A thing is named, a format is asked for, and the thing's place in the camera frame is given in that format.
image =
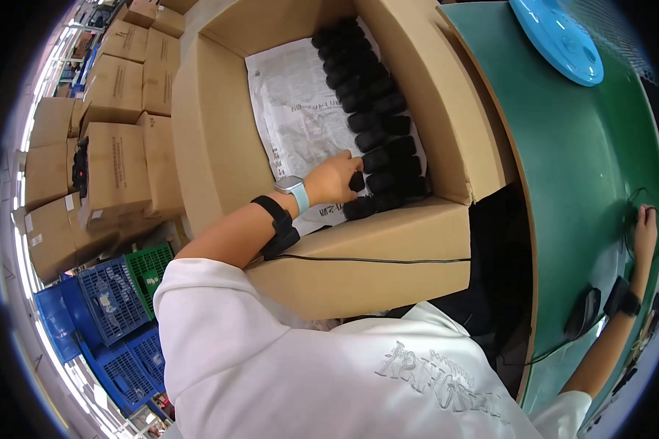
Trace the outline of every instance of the green workbench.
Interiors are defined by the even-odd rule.
[[[605,303],[616,277],[629,278],[633,261],[622,239],[630,234],[625,227],[632,210],[628,200],[634,206],[659,206],[654,119],[631,69],[601,52],[603,82],[595,87],[571,82],[537,52],[507,2],[439,8],[492,88],[509,131],[530,213],[536,322],[532,358],[538,358],[564,342],[563,327],[581,292],[596,286]],[[658,281],[659,257],[651,268],[641,316],[649,311]],[[643,321],[635,322],[587,420],[623,373]],[[521,398],[525,412],[556,397],[597,330],[529,367]]]

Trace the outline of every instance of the blue plastic crate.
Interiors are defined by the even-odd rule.
[[[62,296],[63,287],[69,285],[70,282],[59,282],[34,294],[36,308],[44,323],[46,335],[61,364],[68,363],[81,354],[81,349],[74,338],[76,328]]]
[[[88,304],[81,292],[77,277],[67,277],[58,284],[71,321],[81,333],[89,348],[94,349],[103,344],[103,336],[97,329],[96,321],[88,310]]]
[[[127,347],[139,359],[142,366],[149,375],[152,384],[159,392],[166,390],[164,387],[164,368],[166,361],[161,351],[159,341],[159,329],[153,327],[141,336],[127,341]]]
[[[101,346],[91,350],[82,337],[79,344],[97,381],[124,417],[130,417],[159,393],[125,344],[117,344],[115,349]]]
[[[86,268],[78,280],[107,346],[149,322],[124,256]]]

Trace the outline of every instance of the green plastic crate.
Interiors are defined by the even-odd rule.
[[[154,293],[164,277],[166,266],[174,259],[174,252],[168,243],[165,243],[126,254],[124,259],[139,299],[149,319],[154,320]]]

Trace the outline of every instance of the blue plastic lid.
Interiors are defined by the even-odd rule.
[[[510,0],[510,6],[527,37],[555,69],[583,86],[603,80],[593,40],[556,0]]]

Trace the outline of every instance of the black wristband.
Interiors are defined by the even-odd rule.
[[[293,227],[290,212],[284,210],[273,198],[262,195],[254,198],[252,203],[263,207],[273,217],[273,230],[276,235],[261,249],[264,259],[274,259],[300,240],[298,230]]]

